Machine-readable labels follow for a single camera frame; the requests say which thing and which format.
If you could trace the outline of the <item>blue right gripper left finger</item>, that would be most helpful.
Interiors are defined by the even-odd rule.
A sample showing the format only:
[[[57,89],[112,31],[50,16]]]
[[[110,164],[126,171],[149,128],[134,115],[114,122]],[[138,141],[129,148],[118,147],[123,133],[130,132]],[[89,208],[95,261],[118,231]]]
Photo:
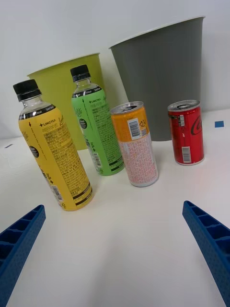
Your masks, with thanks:
[[[1,232],[0,306],[7,305],[45,219],[45,207],[41,204]]]

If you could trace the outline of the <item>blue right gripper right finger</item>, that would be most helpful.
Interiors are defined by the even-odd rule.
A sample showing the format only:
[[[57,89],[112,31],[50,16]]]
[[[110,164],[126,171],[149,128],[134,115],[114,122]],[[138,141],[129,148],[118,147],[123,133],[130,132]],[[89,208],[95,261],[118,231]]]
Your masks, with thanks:
[[[227,307],[230,306],[230,229],[190,201],[182,215]]]

